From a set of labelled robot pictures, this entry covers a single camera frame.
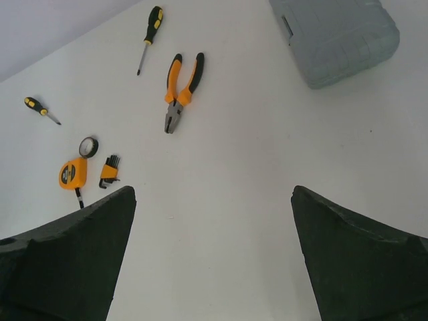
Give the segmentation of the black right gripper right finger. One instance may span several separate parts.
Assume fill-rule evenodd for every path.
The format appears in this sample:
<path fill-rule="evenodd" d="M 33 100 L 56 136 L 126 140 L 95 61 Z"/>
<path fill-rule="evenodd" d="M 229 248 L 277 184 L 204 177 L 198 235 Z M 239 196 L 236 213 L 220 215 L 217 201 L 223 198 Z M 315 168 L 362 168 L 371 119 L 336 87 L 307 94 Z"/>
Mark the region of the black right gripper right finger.
<path fill-rule="evenodd" d="M 427 319 L 427 238 L 303 186 L 291 204 L 322 320 Z"/>

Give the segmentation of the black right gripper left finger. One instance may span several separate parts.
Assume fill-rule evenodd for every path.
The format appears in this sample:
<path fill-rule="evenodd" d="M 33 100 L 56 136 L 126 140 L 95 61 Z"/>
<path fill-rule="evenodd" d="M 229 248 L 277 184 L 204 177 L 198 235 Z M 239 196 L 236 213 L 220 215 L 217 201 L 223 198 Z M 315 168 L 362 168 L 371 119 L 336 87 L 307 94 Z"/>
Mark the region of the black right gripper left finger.
<path fill-rule="evenodd" d="M 130 236 L 136 197 L 125 186 L 35 229 L 1 240 L 2 320 L 105 320 Z"/>

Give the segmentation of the orange black pliers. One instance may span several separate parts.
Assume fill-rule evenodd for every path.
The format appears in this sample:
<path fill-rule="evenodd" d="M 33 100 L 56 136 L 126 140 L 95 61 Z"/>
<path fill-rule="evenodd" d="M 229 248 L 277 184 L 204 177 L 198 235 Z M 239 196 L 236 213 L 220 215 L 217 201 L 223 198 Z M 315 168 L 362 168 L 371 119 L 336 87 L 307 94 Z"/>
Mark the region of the orange black pliers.
<path fill-rule="evenodd" d="M 205 66 L 205 54 L 199 52 L 195 58 L 193 73 L 191 74 L 188 84 L 180 93 L 177 93 L 177 81 L 179 78 L 183 57 L 177 54 L 169 68 L 167 76 L 167 92 L 165 102 L 168 104 L 167 113 L 165 116 L 164 130 L 167 134 L 172 134 L 181 119 L 181 114 L 185 106 L 191 103 L 191 98 L 194 91 L 197 89 Z"/>

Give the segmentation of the grey plastic tool case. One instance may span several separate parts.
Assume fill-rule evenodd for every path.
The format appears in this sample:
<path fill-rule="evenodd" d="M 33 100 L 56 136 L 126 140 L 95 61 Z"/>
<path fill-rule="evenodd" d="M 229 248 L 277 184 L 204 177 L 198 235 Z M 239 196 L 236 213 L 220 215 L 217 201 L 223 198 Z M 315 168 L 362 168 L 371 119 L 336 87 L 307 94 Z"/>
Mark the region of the grey plastic tool case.
<path fill-rule="evenodd" d="M 270 1 L 307 86 L 321 89 L 391 58 L 400 44 L 380 1 Z"/>

